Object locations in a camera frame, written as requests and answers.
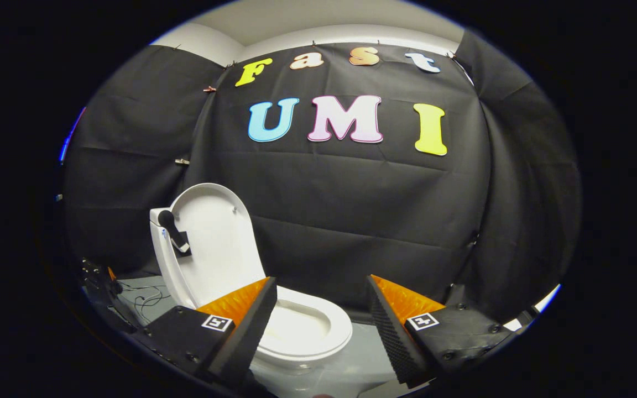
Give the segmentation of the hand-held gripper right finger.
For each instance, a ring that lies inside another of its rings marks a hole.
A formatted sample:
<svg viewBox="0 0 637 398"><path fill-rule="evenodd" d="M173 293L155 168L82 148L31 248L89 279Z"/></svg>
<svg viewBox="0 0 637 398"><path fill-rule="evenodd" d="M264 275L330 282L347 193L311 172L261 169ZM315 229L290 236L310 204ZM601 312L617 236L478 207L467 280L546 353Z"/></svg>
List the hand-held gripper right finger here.
<svg viewBox="0 0 637 398"><path fill-rule="evenodd" d="M510 322L481 312L465 285L446 302L377 275L366 278L369 310L399 383L417 387L460 377L516 340L540 314L531 306Z"/></svg>

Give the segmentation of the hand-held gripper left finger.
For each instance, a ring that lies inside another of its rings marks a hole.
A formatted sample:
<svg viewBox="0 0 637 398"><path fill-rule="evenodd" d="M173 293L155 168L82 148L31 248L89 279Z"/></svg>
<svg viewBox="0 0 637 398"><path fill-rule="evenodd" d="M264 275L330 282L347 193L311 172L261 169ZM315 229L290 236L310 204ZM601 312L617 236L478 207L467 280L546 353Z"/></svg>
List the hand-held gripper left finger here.
<svg viewBox="0 0 637 398"><path fill-rule="evenodd" d="M131 338L185 379L237 390L277 299L276 279L265 277L197 309L177 305Z"/></svg>

